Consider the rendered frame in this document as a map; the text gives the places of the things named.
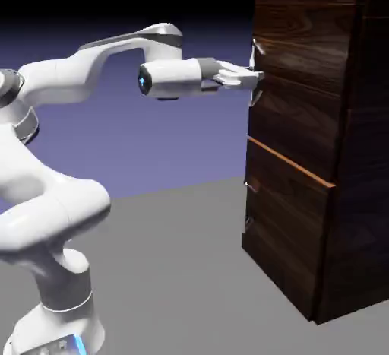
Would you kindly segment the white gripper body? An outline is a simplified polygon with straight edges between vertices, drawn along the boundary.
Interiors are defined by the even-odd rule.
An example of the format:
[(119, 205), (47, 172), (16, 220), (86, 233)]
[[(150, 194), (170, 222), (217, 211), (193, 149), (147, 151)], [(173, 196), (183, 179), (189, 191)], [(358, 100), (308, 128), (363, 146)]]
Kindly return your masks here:
[(217, 73), (212, 80), (225, 88), (254, 90), (264, 79), (264, 72), (253, 71), (230, 62), (216, 60)]

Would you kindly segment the dark wood cabinet door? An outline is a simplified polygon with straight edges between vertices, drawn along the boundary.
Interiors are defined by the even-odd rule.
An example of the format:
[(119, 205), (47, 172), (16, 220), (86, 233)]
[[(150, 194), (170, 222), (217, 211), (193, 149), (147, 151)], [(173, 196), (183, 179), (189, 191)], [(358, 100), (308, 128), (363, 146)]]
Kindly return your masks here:
[(255, 0), (265, 73), (251, 137), (330, 184), (350, 49), (365, 0)]
[(257, 191), (257, 198), (256, 218), (242, 234), (242, 248), (285, 297), (312, 319), (334, 184), (252, 138), (247, 141), (245, 181)]

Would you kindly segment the dark wood cabinet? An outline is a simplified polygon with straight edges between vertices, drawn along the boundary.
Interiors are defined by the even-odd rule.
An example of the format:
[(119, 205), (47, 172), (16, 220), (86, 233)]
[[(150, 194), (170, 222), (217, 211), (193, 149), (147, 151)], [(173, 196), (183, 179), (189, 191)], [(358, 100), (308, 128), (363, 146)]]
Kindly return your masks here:
[(317, 324), (389, 300), (389, 0), (365, 0), (359, 13), (309, 319)]

